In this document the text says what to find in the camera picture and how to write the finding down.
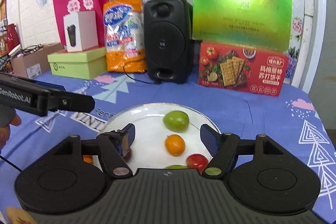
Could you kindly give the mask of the left hand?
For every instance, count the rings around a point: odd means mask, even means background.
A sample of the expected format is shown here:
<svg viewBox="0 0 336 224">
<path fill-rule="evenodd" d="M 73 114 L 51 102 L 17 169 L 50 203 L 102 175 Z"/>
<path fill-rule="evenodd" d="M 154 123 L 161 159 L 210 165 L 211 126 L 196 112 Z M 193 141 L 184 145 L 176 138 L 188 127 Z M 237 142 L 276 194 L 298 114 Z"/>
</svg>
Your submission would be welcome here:
<svg viewBox="0 0 336 224">
<path fill-rule="evenodd" d="M 0 150 L 2 150 L 10 138 L 10 126 L 19 126 L 22 120 L 15 109 L 5 105 L 1 105 L 0 118 Z"/>
</svg>

